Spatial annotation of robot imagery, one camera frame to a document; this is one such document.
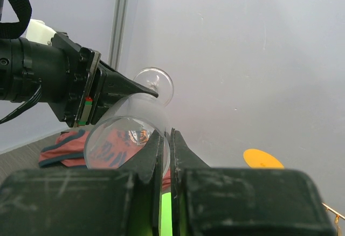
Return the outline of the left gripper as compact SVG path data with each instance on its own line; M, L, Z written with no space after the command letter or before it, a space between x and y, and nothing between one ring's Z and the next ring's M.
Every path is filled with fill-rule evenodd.
M130 80L101 61L99 51L73 42L61 32L50 45L20 40L23 83L40 86L39 102L46 102L60 122L70 128L91 124L96 106L95 80L100 74L98 112L136 93L158 98L158 93Z

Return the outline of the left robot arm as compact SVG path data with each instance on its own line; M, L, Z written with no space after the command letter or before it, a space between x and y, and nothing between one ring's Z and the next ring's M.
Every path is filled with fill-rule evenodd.
M158 93L126 78L101 60L98 51L40 24L33 32L29 0L8 0L18 21L1 23L1 100L18 107L11 121L38 103L47 103L69 127L97 123L112 105L136 93Z

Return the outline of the green goblet front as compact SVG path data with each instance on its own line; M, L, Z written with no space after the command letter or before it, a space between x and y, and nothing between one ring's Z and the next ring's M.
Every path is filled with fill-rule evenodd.
M130 222L127 235L173 235L172 227L171 193L167 192L161 197L161 217L158 227L151 227L150 218L134 218Z

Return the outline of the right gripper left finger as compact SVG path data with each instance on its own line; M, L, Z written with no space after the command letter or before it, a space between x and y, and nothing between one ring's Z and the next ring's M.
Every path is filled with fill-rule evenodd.
M1 185L1 235L159 235L164 138L118 169L21 170Z

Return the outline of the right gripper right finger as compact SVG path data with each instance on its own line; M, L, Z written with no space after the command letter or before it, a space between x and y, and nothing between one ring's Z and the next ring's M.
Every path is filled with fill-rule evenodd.
M333 235L313 180L293 169L212 168L170 133L173 235Z

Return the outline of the clear wine glass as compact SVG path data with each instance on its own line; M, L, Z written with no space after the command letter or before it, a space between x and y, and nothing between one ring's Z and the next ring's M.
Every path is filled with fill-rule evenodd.
M168 135L171 126L165 107L174 95L171 77L162 69L142 69L134 81L147 93L125 96L105 113L89 132L84 146L88 169L117 169L136 155L157 131L163 138L163 173L170 164Z

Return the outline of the orange goblet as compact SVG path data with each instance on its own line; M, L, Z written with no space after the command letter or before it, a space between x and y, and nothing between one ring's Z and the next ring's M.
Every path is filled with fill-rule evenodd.
M247 149L243 159L250 168L283 169L283 164L271 154L259 149Z

